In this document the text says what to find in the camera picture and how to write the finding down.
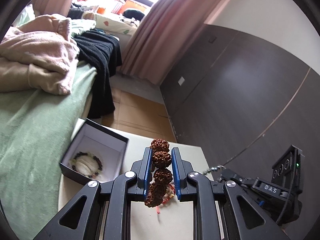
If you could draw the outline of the flattened cardboard sheet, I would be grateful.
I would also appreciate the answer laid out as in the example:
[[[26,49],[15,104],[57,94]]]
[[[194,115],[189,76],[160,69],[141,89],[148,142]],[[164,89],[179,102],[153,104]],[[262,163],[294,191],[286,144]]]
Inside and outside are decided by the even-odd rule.
[[[117,88],[112,88],[112,95],[116,110],[102,117],[102,125],[144,137],[176,142],[163,104]]]

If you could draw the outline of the pink fleece blanket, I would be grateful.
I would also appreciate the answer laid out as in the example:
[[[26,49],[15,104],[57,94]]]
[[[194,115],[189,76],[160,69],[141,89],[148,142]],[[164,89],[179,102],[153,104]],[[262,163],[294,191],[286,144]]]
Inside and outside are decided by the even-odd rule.
[[[78,54],[70,18],[41,15],[10,27],[1,41],[1,92],[35,88],[68,95]]]

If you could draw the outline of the patterned white pillow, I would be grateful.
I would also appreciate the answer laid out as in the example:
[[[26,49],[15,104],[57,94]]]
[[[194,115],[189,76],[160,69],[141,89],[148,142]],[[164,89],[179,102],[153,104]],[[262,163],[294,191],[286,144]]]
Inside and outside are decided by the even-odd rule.
[[[99,14],[97,12],[85,11],[81,18],[95,20],[95,26],[98,29],[129,36],[132,36],[140,25],[140,21],[135,18],[126,18],[123,15],[113,13]]]

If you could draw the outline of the black knit blanket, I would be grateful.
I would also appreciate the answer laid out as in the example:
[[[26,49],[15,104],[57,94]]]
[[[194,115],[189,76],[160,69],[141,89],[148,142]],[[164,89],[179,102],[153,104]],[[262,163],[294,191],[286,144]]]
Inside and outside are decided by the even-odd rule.
[[[91,29],[73,37],[80,53],[79,61],[85,61],[97,71],[92,86],[92,103],[88,117],[98,119],[115,111],[110,78],[122,65],[119,41],[97,29]]]

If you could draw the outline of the white wall socket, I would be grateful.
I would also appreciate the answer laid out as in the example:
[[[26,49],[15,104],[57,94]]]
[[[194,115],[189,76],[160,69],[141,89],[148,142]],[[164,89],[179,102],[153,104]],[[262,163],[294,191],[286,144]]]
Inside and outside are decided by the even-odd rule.
[[[181,86],[184,83],[185,79],[184,77],[180,77],[178,80],[178,84]]]

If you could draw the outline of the green bed sheet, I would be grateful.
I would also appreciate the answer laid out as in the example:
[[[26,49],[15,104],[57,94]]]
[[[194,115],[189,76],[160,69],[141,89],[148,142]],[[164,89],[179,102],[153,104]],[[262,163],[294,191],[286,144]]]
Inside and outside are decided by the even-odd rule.
[[[1,204],[19,239],[33,239],[57,212],[59,162],[96,74],[78,59],[68,95],[35,88],[1,92]]]

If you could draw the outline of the pink curtain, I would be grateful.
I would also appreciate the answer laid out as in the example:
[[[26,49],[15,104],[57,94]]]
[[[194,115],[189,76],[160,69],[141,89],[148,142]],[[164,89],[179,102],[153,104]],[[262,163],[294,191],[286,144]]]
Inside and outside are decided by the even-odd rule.
[[[123,52],[120,72],[159,85],[193,43],[206,20],[230,0],[159,0]]]

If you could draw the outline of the black jewelry box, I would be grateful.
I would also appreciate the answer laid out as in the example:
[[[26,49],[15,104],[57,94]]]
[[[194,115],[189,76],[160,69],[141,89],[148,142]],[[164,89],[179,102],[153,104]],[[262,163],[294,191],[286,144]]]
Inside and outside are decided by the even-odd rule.
[[[85,185],[112,181],[120,174],[129,140],[89,119],[75,134],[60,161],[62,174]]]

